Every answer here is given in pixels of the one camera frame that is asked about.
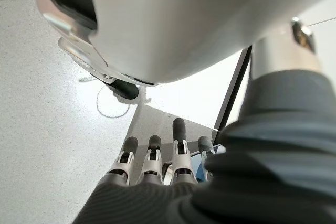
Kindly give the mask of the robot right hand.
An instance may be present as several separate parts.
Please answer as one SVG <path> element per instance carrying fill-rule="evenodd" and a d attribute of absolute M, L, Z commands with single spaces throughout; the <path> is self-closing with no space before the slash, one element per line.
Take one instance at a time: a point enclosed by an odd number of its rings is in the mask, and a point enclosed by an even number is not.
<path fill-rule="evenodd" d="M 205 171 L 192 171 L 185 124 L 173 121 L 173 173 L 161 177 L 154 135 L 135 185 L 138 145 L 128 138 L 75 223 L 335 223 L 335 93 L 313 34 L 298 19 L 247 49 L 251 69 L 238 120 L 221 130 L 223 153 L 198 141 Z"/>

